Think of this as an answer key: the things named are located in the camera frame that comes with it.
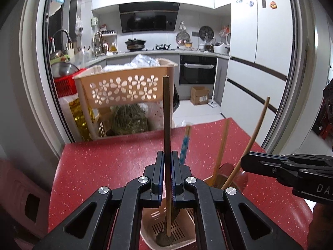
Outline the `person's right hand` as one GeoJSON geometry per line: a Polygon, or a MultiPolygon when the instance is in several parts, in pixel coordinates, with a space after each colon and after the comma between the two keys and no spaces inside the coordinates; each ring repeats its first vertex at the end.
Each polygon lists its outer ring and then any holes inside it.
{"type": "Polygon", "coordinates": [[[307,240],[307,249],[332,249],[332,205],[314,206],[307,240]]]}

